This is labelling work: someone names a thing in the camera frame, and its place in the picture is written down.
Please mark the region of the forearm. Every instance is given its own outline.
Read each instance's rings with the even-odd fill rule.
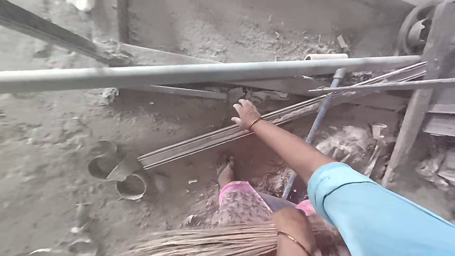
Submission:
[[[252,131],[277,152],[305,184],[319,167],[335,162],[298,136],[267,121],[257,122]]]

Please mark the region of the blue pipe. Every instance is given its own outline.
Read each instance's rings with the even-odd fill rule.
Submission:
[[[346,73],[345,68],[340,68],[335,72],[334,75],[334,80],[332,81],[332,84],[330,85],[330,88],[336,88],[343,79],[344,75]],[[318,130],[322,119],[324,118],[325,113],[327,112],[327,109],[330,107],[330,102],[332,101],[332,98],[334,97],[333,93],[329,93],[327,95],[327,98],[324,100],[324,103],[322,103],[322,107],[319,109],[318,115],[316,116],[316,119],[314,120],[313,126],[311,127],[311,130],[307,136],[306,142],[311,144],[313,142],[314,135],[316,134],[316,131]],[[291,193],[291,188],[292,184],[295,181],[295,178],[297,177],[297,174],[293,171],[291,174],[291,177],[289,178],[288,184],[286,185],[283,196],[282,198],[288,199],[289,193]]]

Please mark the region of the wooden post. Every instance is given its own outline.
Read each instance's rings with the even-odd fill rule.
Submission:
[[[92,41],[57,26],[6,0],[0,0],[0,25],[51,44],[82,53],[102,63],[111,64],[113,62]]]
[[[427,73],[424,80],[440,79],[444,69],[442,63],[448,53],[454,49],[453,35],[455,35],[455,4],[447,1],[439,4],[435,9],[431,30],[422,55],[422,61],[427,61]],[[408,154],[428,111],[432,89],[415,90],[404,116],[397,142],[395,144],[390,163],[387,167],[381,185],[386,187],[394,169],[407,163]]]

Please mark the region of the hand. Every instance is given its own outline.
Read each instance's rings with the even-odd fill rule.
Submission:
[[[260,118],[261,114],[259,114],[258,109],[253,105],[253,103],[251,103],[251,101],[240,99],[238,102],[240,102],[241,105],[234,104],[234,108],[237,110],[240,118],[235,117],[231,118],[231,120],[238,124],[241,128],[249,130],[251,128],[251,124]]]

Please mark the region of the broom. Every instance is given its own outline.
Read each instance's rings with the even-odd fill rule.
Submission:
[[[310,218],[322,255],[344,255],[347,247],[338,230],[322,218]],[[211,229],[155,232],[131,242],[117,256],[259,256],[276,250],[273,222],[219,226]]]

